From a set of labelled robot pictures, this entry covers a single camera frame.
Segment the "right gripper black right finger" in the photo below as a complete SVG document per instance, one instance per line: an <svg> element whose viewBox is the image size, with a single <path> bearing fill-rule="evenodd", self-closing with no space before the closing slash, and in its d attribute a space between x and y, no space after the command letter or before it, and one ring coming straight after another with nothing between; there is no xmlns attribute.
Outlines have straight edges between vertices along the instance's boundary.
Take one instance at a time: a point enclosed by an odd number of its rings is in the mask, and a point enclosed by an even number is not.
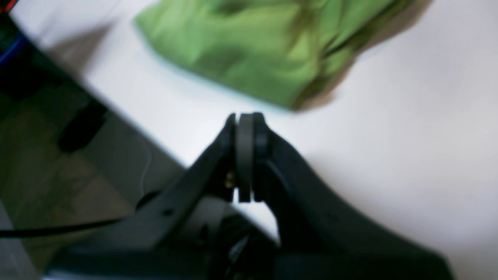
<svg viewBox="0 0 498 280"><path fill-rule="evenodd" d="M275 280L451 280L437 253L361 214L254 113L254 192L276 218Z"/></svg>

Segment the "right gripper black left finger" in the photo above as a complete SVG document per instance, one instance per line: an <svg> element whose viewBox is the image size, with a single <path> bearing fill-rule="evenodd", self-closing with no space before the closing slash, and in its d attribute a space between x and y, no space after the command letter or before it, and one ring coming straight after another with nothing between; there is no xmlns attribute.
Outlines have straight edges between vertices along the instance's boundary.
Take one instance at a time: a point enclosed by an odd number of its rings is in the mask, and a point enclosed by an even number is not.
<svg viewBox="0 0 498 280"><path fill-rule="evenodd" d="M254 115L231 114L214 142L173 184L129 218L57 253L48 280L231 280L218 232L239 187L251 199Z"/></svg>

